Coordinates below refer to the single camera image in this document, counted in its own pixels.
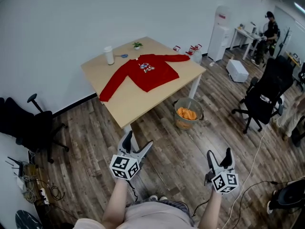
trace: shoe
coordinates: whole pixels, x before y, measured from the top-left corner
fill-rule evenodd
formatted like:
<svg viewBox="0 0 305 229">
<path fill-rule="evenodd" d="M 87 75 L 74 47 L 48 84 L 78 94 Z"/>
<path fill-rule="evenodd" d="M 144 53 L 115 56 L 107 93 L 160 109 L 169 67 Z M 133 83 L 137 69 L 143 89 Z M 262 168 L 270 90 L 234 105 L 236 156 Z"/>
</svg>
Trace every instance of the shoe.
<svg viewBox="0 0 305 229">
<path fill-rule="evenodd" d="M 284 134 L 284 136 L 283 136 L 283 140 L 284 140 L 284 141 L 287 141 L 287 140 L 288 140 L 288 138 L 289 138 L 289 136 L 287 136 L 286 134 Z"/>
<path fill-rule="evenodd" d="M 276 132 L 278 132 L 279 126 L 274 119 L 271 119 L 271 126 Z"/>
<path fill-rule="evenodd" d="M 162 200 L 168 200 L 168 198 L 166 196 L 163 196 L 159 199 L 159 201 L 162 201 Z"/>
<path fill-rule="evenodd" d="M 151 195 L 149 198 L 150 198 L 150 199 L 154 198 L 156 201 L 158 201 L 157 195 Z"/>
<path fill-rule="evenodd" d="M 254 59 L 251 59 L 251 62 L 254 63 L 257 67 L 259 66 L 259 64 L 257 64 Z"/>
<path fill-rule="evenodd" d="M 273 209 L 269 209 L 269 204 L 270 204 L 270 202 L 271 202 L 271 201 L 269 201 L 269 202 L 267 203 L 267 208 L 266 208 L 266 209 L 267 209 L 267 214 L 268 214 L 268 215 L 271 215 L 271 213 L 273 212 Z"/>
</svg>

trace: small potted plant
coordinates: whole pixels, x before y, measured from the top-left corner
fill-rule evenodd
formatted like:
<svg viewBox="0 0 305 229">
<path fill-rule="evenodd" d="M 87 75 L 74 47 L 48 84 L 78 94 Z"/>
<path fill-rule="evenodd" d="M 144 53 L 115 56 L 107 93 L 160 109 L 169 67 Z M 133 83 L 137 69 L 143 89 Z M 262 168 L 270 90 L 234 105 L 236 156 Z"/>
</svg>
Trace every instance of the small potted plant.
<svg viewBox="0 0 305 229">
<path fill-rule="evenodd" d="M 140 43 L 140 42 L 135 42 L 135 43 L 133 44 L 133 48 L 134 48 L 135 50 L 139 50 L 139 49 L 140 49 L 140 46 L 143 46 L 143 44 Z"/>
</svg>

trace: metal bucket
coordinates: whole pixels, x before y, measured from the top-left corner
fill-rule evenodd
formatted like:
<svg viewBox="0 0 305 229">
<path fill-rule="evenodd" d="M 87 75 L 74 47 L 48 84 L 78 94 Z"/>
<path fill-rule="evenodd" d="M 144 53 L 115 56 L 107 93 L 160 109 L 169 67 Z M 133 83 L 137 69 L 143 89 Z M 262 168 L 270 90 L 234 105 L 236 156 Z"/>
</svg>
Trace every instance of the metal bucket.
<svg viewBox="0 0 305 229">
<path fill-rule="evenodd" d="M 203 120 L 204 118 L 203 108 L 196 100 L 192 98 L 189 97 L 180 98 L 173 103 L 173 106 L 175 108 L 175 116 L 174 116 L 175 124 L 178 128 L 182 130 L 191 129 L 196 122 Z M 190 110 L 194 111 L 197 115 L 197 119 L 187 120 L 179 116 L 177 111 L 180 107 L 189 108 Z"/>
</svg>

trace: person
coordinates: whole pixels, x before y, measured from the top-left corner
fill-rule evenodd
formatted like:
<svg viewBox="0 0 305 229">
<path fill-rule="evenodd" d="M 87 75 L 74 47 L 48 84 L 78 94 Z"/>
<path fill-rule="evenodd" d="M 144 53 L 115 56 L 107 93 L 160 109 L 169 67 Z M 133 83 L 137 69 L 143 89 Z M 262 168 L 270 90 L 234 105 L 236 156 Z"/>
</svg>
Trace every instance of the person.
<svg viewBox="0 0 305 229">
<path fill-rule="evenodd" d="M 128 183 L 118 179 L 108 206 L 99 223 L 92 219 L 79 219 L 74 229 L 187 229 L 193 228 L 188 207 L 182 202 L 170 201 L 166 197 L 151 196 L 126 207 Z M 222 194 L 212 193 L 198 228 L 217 229 Z"/>
<path fill-rule="evenodd" d="M 273 118 L 272 125 L 276 131 L 279 128 L 284 130 L 283 140 L 291 137 L 292 131 L 299 123 L 301 117 L 305 115 L 305 94 L 296 97 L 287 110 L 279 118 Z"/>
<path fill-rule="evenodd" d="M 251 62 L 256 66 L 259 66 L 262 62 L 267 47 L 275 43 L 275 40 L 277 39 L 278 26 L 275 17 L 270 11 L 267 12 L 266 17 L 269 19 L 268 29 L 264 32 L 264 40 L 261 40 L 257 45 L 255 59 L 251 59 Z"/>
</svg>

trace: white cup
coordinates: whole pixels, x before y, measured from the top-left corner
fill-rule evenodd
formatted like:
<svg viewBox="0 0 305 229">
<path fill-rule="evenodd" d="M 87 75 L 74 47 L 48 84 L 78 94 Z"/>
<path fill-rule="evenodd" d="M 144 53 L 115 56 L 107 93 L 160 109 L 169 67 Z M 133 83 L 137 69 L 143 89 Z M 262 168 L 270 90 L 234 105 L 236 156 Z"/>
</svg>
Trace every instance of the white cup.
<svg viewBox="0 0 305 229">
<path fill-rule="evenodd" d="M 112 52 L 112 46 L 108 46 L 104 48 L 104 53 L 107 59 L 108 64 L 114 64 L 114 58 L 113 58 L 113 52 Z"/>
</svg>

